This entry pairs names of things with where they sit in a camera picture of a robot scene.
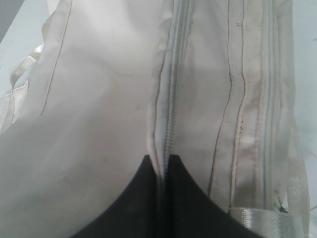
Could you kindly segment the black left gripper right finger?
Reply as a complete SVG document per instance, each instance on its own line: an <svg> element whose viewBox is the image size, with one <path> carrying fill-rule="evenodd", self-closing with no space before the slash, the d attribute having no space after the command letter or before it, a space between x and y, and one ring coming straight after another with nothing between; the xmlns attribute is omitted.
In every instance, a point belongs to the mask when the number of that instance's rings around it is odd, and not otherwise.
<svg viewBox="0 0 317 238"><path fill-rule="evenodd" d="M166 238L251 238L245 228L212 202L178 155L170 155L165 178Z"/></svg>

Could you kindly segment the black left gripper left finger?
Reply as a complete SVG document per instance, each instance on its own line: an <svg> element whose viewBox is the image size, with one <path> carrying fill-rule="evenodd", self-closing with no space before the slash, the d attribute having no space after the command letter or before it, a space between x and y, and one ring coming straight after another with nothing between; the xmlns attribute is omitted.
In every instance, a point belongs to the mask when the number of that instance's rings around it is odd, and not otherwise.
<svg viewBox="0 0 317 238"><path fill-rule="evenodd" d="M156 238L157 176L149 155L124 191L74 238Z"/></svg>

